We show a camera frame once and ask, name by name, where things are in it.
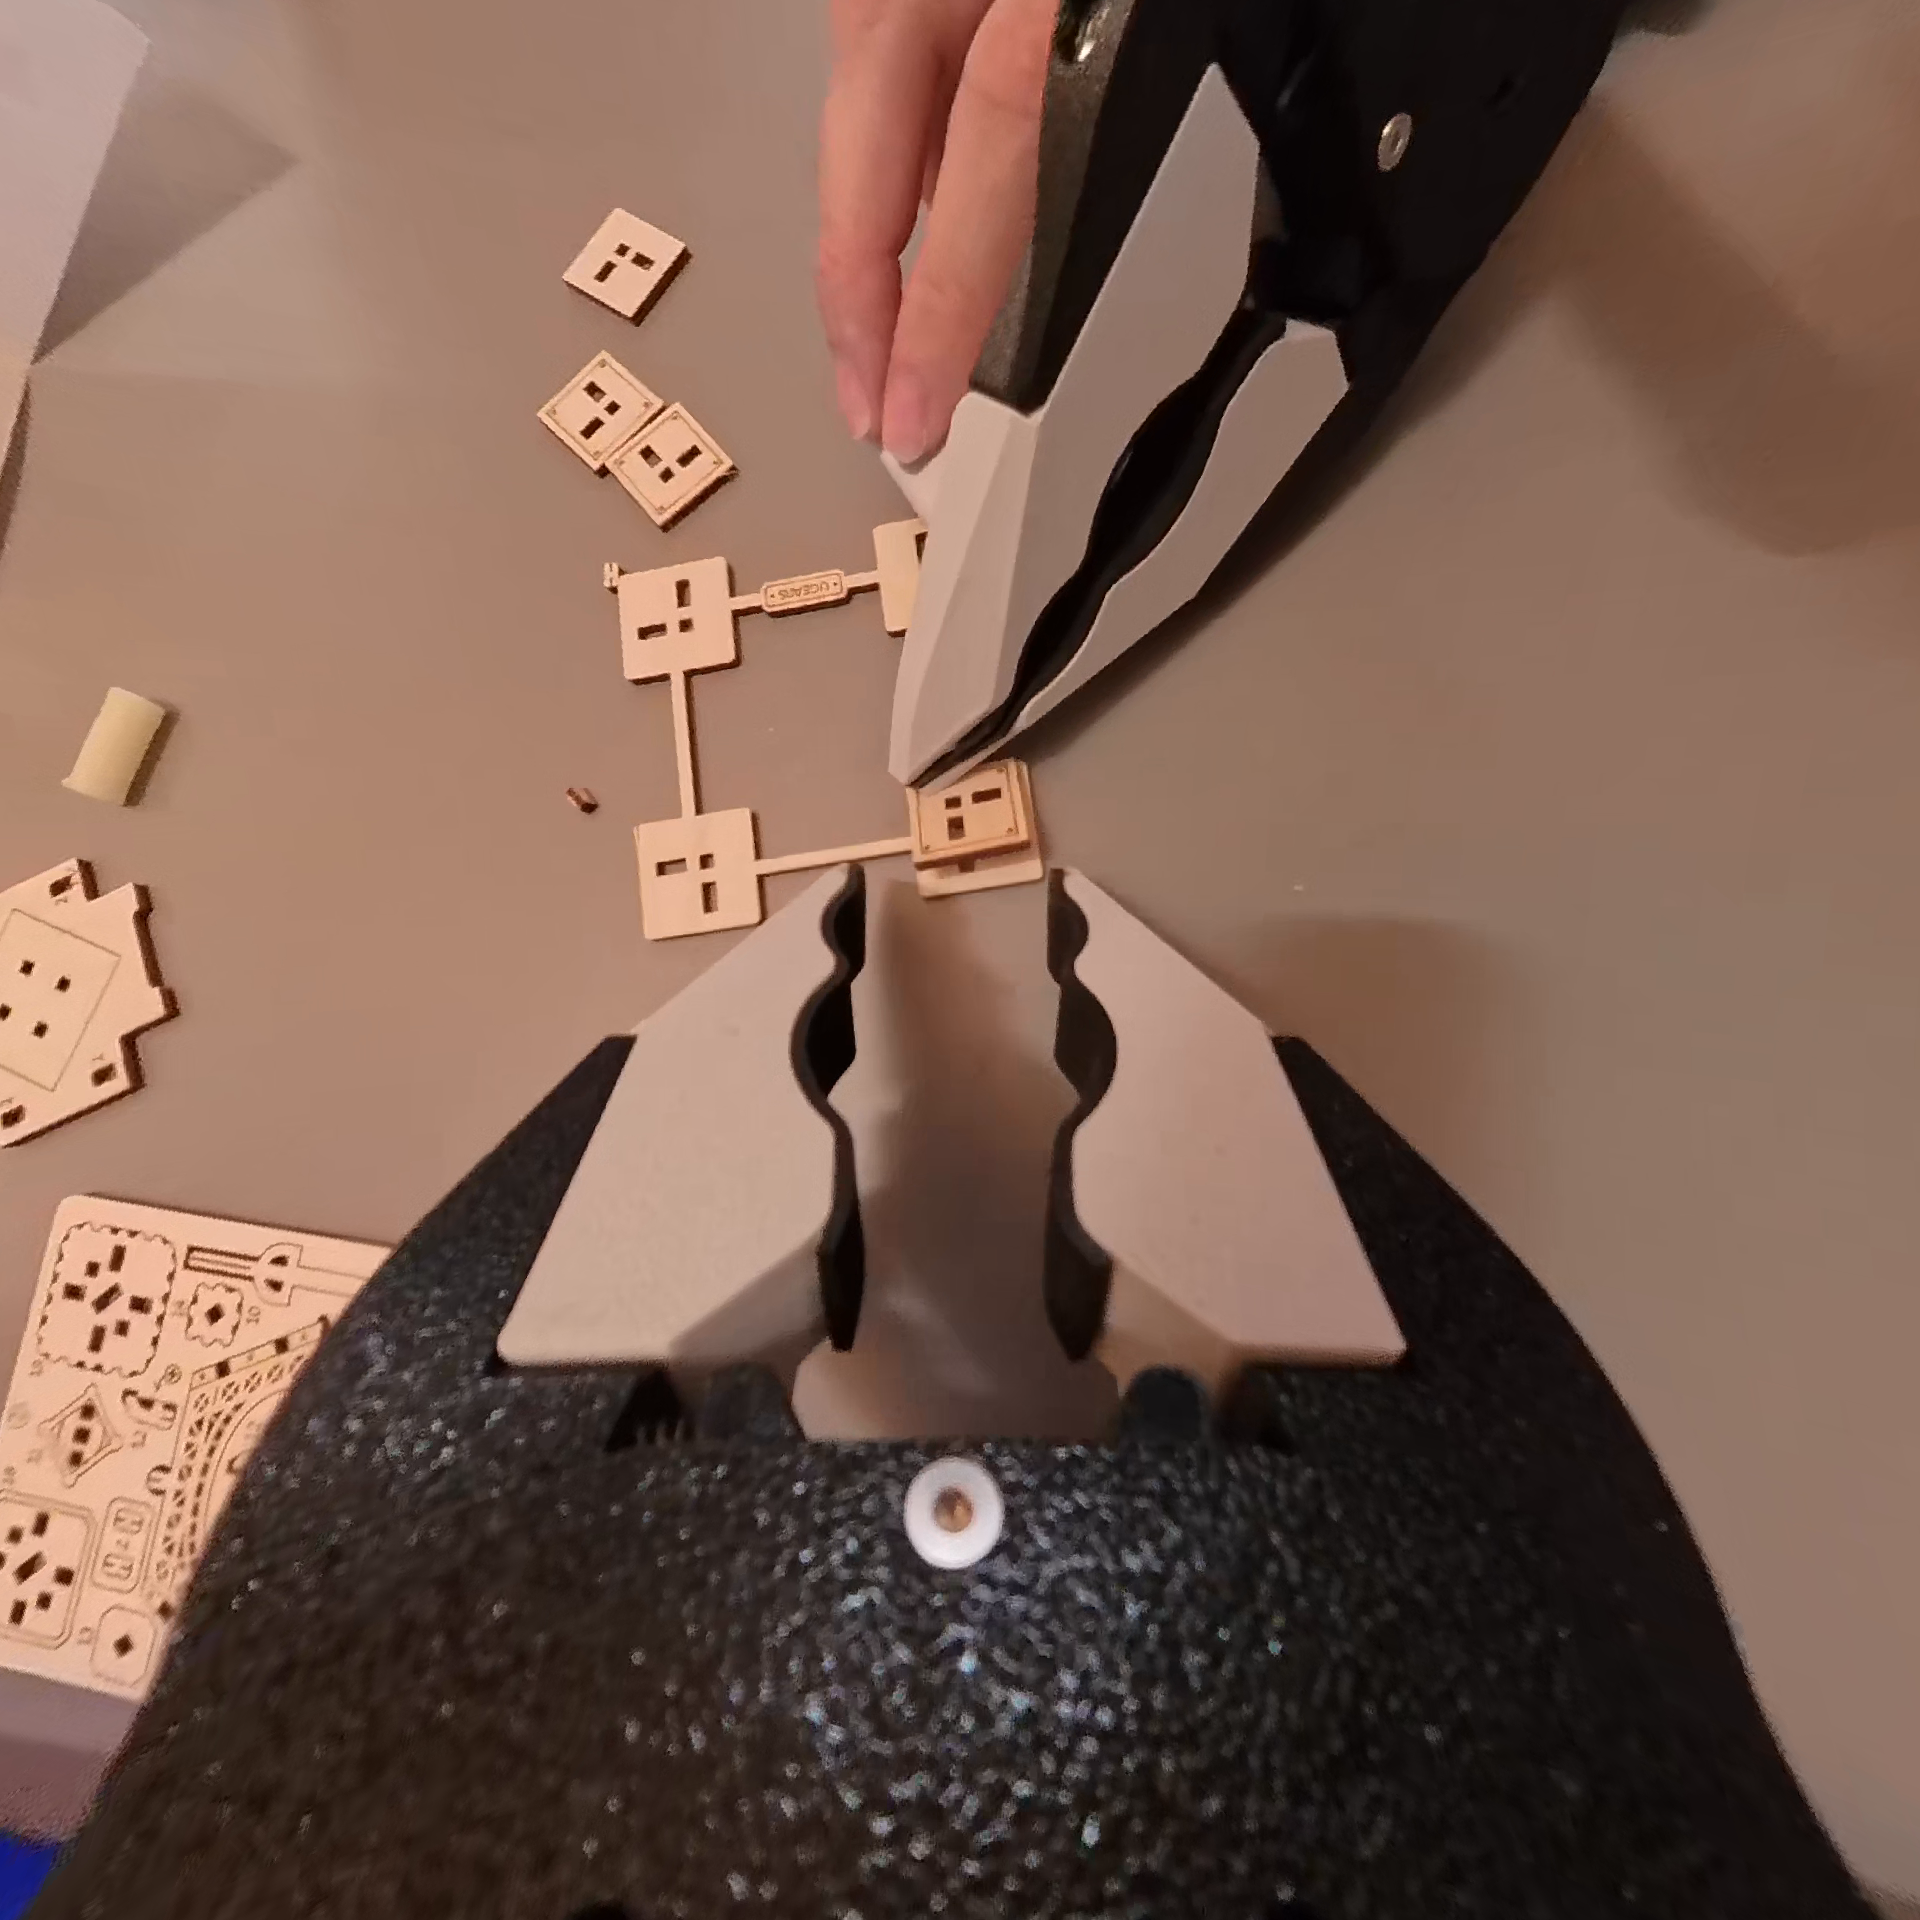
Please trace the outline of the cream wax cylinder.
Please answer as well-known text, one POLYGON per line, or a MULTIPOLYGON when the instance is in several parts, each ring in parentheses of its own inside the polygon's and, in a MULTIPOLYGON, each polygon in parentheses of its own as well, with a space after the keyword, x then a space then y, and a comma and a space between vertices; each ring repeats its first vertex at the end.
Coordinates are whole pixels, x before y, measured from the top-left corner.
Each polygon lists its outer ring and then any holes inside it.
POLYGON ((172 718, 168 705, 110 683, 62 786, 110 807, 138 805, 148 763, 172 718))

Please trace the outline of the wooden four-square connector frame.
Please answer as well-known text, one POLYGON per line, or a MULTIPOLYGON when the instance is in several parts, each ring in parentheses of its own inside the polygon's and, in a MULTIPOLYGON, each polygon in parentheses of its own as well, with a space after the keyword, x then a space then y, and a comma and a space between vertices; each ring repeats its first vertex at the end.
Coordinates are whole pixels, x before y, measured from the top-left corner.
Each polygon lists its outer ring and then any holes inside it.
MULTIPOLYGON (((749 807, 704 807, 691 681, 741 663, 741 620, 749 611, 788 620, 845 604, 860 590, 876 590, 884 630, 903 637, 918 604, 923 540, 923 519, 889 519, 873 531, 873 563, 866 571, 801 571, 752 590, 736 590, 727 556, 699 556, 646 571, 607 563, 607 589, 618 611, 623 677, 629 683, 669 683, 672 702, 679 811, 632 829, 640 929, 646 942, 663 945, 675 938, 756 928, 762 919, 762 883, 772 876, 823 871, 827 864, 873 860, 907 860, 915 868, 909 829, 896 837, 766 855, 761 851, 756 813, 749 807)), ((958 868, 955 876, 915 868, 915 883, 923 900, 950 900, 1026 885, 1044 880, 1044 871, 1042 813, 1033 805, 1033 844, 1026 851, 984 860, 973 871, 958 868)))

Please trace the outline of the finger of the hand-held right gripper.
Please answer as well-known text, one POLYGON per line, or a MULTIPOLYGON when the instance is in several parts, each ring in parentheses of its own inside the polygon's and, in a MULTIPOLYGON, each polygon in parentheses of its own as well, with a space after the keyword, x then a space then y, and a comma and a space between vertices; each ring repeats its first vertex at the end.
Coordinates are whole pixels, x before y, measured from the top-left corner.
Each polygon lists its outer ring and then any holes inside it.
POLYGON ((1058 707, 1071 691, 1114 667, 1136 638, 1183 608, 1261 514, 1284 472, 1344 395, 1344 362, 1331 328, 1292 322, 1236 385, 1197 480, 1168 531, 1132 562, 1069 604, 1069 652, 1009 718, 993 718, 980 741, 961 747, 968 771, 1058 707))
POLYGON ((1020 652, 1087 554, 1102 489, 1153 406, 1188 384, 1232 322, 1249 273, 1261 140, 1222 69, 1204 69, 1050 395, 1030 414, 964 393, 918 472, 884 459, 929 528, 899 652, 889 772, 973 765, 1119 661, 1193 590, 1249 517, 1247 482, 1203 480, 1188 531, 1123 571, 1065 669, 1014 697, 1020 652))

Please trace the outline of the small wooden square tile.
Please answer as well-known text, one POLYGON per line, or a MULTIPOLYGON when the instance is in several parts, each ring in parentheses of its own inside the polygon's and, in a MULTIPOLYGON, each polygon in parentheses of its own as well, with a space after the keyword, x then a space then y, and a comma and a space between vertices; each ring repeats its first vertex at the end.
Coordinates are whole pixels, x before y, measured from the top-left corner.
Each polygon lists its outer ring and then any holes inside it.
POLYGON ((729 482, 736 463, 683 404, 672 400, 610 455, 607 472, 649 523, 669 531, 729 482))
POLYGON ((614 358, 614 353, 597 353, 564 390, 542 404, 537 417, 592 472, 607 472, 663 406, 669 400, 614 358))
POLYGON ((640 322, 683 264, 683 240, 615 206, 564 268, 564 285, 623 322, 640 322))
POLYGON ((907 786, 909 860, 918 871, 955 876, 984 860, 1033 844, 1033 802, 1023 758, 1004 756, 938 789, 907 786))

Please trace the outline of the cross-shaped wooden plate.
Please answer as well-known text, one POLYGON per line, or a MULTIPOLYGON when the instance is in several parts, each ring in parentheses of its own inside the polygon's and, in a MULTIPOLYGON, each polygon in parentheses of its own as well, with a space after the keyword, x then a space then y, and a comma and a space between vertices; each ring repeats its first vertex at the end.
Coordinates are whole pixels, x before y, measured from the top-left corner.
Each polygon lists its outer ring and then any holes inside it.
POLYGON ((175 1015, 138 883, 65 860, 5 890, 5 1146, 140 1088, 134 1038, 175 1015))

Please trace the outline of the laser-cut wooden parts sheet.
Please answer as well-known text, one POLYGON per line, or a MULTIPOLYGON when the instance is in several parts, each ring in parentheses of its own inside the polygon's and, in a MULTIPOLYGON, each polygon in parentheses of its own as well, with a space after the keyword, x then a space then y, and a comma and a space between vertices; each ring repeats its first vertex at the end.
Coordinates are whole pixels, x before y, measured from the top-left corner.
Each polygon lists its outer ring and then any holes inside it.
POLYGON ((252 1446, 386 1254, 62 1200, 5 1405, 5 1666, 144 1696, 252 1446))

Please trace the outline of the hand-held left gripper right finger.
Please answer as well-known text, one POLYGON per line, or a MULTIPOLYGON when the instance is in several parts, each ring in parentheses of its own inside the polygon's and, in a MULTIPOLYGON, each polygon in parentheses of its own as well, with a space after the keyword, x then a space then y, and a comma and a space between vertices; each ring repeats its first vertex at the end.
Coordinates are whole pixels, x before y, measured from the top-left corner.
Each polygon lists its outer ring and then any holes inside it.
POLYGON ((1071 1358, 1208 1390, 1249 1362, 1406 1349, 1272 1038, 1076 868, 1047 876, 1053 1059, 1044 1305, 1071 1358))

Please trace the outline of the grey desk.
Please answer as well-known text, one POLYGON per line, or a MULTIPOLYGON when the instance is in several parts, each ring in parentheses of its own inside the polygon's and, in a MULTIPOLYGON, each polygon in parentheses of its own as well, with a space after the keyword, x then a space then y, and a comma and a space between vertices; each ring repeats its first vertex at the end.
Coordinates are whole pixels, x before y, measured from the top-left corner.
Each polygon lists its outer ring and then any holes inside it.
MULTIPOLYGON (((140 880, 55 1203, 393 1243, 729 942, 640 935, 601 563, 899 497, 812 309, 823 4, 124 4, 5 491, 5 880, 140 880), (610 207, 689 264, 564 285, 610 207), (661 531, 597 353, 736 474, 661 531), (138 805, 62 786, 110 683, 138 805), (564 786, 589 786, 579 813, 564 786)), ((1917 4, 1649 6, 1325 508, 1026 741, 1047 855, 1306 1038, 1574 1317, 1852 1864, 1917 1892, 1917 4)))

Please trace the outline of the person's right hand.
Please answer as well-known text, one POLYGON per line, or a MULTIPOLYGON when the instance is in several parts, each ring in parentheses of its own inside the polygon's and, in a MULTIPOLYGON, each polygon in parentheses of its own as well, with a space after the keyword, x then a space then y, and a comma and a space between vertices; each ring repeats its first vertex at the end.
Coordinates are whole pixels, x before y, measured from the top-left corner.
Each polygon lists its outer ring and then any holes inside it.
POLYGON ((1053 4, 832 4, 818 302, 857 436, 915 465, 1033 232, 1053 4))

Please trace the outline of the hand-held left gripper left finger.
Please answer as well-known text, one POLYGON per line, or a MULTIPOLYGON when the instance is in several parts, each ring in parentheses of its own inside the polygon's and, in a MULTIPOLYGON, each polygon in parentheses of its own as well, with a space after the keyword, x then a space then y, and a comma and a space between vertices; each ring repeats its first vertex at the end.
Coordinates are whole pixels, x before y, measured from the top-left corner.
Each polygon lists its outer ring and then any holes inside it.
POLYGON ((864 951, 866 871, 837 864, 638 1024, 503 1362, 654 1362, 691 1386, 852 1349, 864 1222, 827 1092, 857 1058, 864 951))

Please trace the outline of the white assembly instruction sheet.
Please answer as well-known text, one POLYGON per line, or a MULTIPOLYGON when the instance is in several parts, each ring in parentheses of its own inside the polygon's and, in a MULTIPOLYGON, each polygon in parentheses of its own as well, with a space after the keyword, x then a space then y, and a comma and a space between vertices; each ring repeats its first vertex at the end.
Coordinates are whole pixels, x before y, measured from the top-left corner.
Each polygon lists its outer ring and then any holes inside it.
POLYGON ((144 54, 110 4, 5 4, 5 459, 144 54))

